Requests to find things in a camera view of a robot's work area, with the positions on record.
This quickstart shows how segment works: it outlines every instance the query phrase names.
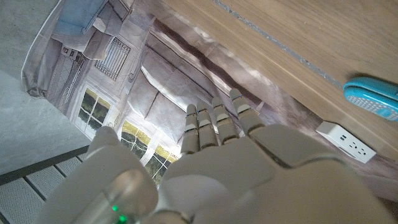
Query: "robotic hand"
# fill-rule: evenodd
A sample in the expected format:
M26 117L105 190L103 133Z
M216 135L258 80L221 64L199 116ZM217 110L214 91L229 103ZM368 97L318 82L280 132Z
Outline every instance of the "robotic hand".
M111 128L46 201L36 223L395 223L344 162L281 125L265 126L238 90L245 137L219 98L187 108L182 157L156 189Z

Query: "white power strip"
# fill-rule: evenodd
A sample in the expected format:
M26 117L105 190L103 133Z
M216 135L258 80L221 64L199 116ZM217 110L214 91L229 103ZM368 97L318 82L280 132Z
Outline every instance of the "white power strip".
M365 145L338 124L324 121L317 128L317 132L341 149L345 154L357 161L367 163L376 155L376 152L369 146Z

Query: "wrinkled fabric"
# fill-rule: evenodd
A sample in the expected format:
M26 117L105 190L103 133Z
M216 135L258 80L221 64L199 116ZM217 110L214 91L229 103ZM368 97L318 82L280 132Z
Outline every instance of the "wrinkled fabric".
M104 8L95 18L93 26L105 34L116 37L120 33L122 20L113 10L110 3L106 3Z
M112 42L113 36L96 30L87 44L83 55L90 60L105 60L106 48Z
M181 108L162 94L158 94L146 120L177 143L184 132L186 115Z
M54 59L58 58L61 48L57 50L56 44L50 45L49 49L47 46L64 3L65 1L60 1L58 6L53 10L53 13L49 15L47 22L43 25L26 56L21 72L21 79L25 91L30 96L45 98L48 90L52 70L57 63Z
M142 71L139 71L130 90L131 94L129 95L127 102L132 110L142 118L145 118L148 115L158 92L158 89L148 82Z

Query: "electrical outlet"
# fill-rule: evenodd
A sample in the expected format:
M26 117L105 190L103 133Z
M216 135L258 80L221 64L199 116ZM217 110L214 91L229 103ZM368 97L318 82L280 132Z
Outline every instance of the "electrical outlet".
M357 161L367 163L376 155L376 152L369 146L365 145L338 124L324 121L317 128L317 132L341 149L345 154Z

